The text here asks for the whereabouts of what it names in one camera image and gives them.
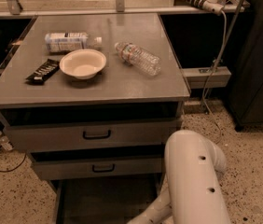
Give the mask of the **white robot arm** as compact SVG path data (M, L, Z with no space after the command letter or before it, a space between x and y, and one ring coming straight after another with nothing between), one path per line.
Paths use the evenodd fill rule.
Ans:
M226 172L222 149L190 130L173 133L165 145L168 187L127 224L231 224L218 174Z

